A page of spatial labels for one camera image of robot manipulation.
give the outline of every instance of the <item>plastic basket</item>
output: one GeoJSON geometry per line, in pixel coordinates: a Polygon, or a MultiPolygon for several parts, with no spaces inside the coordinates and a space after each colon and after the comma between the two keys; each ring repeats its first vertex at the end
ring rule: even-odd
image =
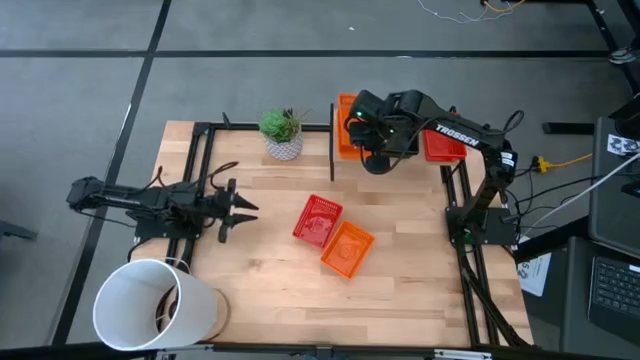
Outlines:
{"type": "Polygon", "coordinates": [[[375,237],[349,221],[343,222],[320,259],[347,279],[353,279],[375,237]]]}
{"type": "Polygon", "coordinates": [[[467,156],[464,144],[431,130],[422,132],[427,161],[455,162],[467,156]]]}
{"type": "MultiPolygon", "coordinates": [[[[336,107],[336,116],[334,117],[334,136],[337,137],[336,144],[338,153],[343,159],[360,159],[360,149],[351,145],[349,132],[344,128],[344,122],[349,116],[351,105],[356,99],[356,94],[340,94],[338,96],[338,106],[336,107]]],[[[365,151],[364,156],[371,155],[370,151],[365,151]]]]}
{"type": "Polygon", "coordinates": [[[293,229],[293,236],[323,248],[341,213],[342,205],[312,194],[293,229]]]}

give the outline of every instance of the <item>green plant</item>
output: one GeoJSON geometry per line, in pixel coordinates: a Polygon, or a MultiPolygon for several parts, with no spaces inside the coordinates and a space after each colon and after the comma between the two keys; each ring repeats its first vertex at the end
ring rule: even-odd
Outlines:
{"type": "Polygon", "coordinates": [[[293,109],[278,109],[262,114],[260,132],[276,143],[293,140],[300,130],[300,118],[293,109]]]}

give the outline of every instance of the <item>white bucket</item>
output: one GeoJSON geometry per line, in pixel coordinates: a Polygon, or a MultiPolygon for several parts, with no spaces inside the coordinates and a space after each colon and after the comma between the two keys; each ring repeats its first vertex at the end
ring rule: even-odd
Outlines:
{"type": "Polygon", "coordinates": [[[93,327],[116,350],[134,351],[187,346],[205,338],[216,323],[217,298],[204,282],[162,261],[130,262],[102,284],[93,304],[93,327]],[[175,286],[175,313],[162,332],[156,308],[175,286]]]}

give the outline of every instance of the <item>laptop keyboard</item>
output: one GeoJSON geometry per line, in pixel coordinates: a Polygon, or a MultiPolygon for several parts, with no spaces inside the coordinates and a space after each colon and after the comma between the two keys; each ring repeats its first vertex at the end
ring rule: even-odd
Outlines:
{"type": "Polygon", "coordinates": [[[628,264],[596,257],[592,301],[640,318],[640,272],[628,264]]]}

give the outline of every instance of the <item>wooden tabletop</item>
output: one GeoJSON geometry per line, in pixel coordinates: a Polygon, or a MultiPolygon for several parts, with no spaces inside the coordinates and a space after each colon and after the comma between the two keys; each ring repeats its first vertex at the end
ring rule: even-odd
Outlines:
{"type": "MultiPolygon", "coordinates": [[[[156,161],[165,183],[182,178],[193,124],[167,122],[156,161]]],[[[239,193],[260,210],[259,219],[234,228],[226,244],[218,243],[216,225],[196,243],[193,274],[224,293],[231,307],[230,322],[214,342],[469,346],[439,167],[421,152],[376,176],[336,154],[331,182],[328,136],[305,132],[302,154],[281,162],[266,154],[257,131],[216,131],[209,169],[240,162],[216,182],[237,178],[239,193]],[[322,265],[320,249],[291,235],[311,194],[342,204],[341,221],[376,237],[353,280],[322,265]]],[[[469,149],[467,166],[475,190],[484,174],[478,152],[469,149]]],[[[167,244],[151,240],[133,258],[163,258],[167,244]]],[[[531,342],[513,260],[499,246],[483,249],[494,302],[531,342]]],[[[476,313],[487,341],[477,300],[476,313]]]]}

